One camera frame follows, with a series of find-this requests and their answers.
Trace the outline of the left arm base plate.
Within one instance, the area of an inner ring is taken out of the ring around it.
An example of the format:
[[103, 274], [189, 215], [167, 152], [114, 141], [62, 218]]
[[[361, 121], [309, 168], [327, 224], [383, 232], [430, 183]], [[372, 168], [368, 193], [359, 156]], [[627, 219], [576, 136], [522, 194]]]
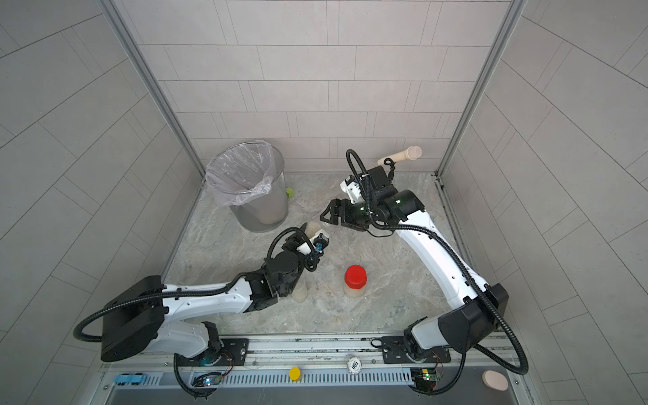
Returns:
[[194, 344], [190, 349], [184, 350], [184, 354], [192, 354], [192, 357], [180, 355], [175, 363], [180, 367], [243, 366], [248, 344], [248, 339], [222, 339], [220, 344]]

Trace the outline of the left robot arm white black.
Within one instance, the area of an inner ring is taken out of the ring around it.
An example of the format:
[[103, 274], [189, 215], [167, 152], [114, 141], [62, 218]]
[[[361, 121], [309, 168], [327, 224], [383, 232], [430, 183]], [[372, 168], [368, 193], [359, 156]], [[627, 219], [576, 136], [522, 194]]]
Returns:
[[317, 270], [329, 235], [316, 224], [290, 227], [277, 235], [261, 268], [229, 283], [165, 285], [147, 276], [87, 316], [73, 330], [80, 342], [101, 344], [102, 361], [117, 362], [142, 353], [180, 354], [192, 359], [223, 346], [214, 314], [259, 312], [292, 295], [305, 272]]

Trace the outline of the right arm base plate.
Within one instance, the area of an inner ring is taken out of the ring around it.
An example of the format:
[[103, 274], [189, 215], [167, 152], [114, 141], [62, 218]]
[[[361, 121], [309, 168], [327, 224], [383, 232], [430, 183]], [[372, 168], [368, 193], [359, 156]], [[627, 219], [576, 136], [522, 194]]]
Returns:
[[371, 345], [382, 353], [385, 364], [447, 364], [452, 358], [449, 349], [445, 346], [437, 346], [425, 349], [421, 354], [410, 353], [405, 337], [384, 336], [373, 339]]

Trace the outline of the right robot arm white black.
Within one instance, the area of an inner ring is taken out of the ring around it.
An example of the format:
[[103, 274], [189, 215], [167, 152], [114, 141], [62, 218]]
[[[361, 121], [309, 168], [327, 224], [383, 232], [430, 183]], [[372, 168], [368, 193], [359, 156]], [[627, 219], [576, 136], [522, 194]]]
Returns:
[[[377, 229], [381, 236], [399, 236], [416, 253], [440, 286], [450, 311], [426, 317], [403, 332], [405, 351], [416, 361], [432, 356], [435, 349], [449, 347], [461, 355], [476, 349], [499, 366], [518, 375], [528, 372], [528, 358], [516, 334], [504, 319], [509, 299], [502, 285], [490, 285], [459, 256], [438, 231], [420, 199], [410, 190], [393, 186], [395, 161], [389, 170], [366, 168], [354, 150], [347, 150], [351, 170], [341, 188], [345, 199], [330, 202], [320, 219], [360, 232]], [[517, 364], [502, 359], [481, 345], [495, 329], [512, 344]]]

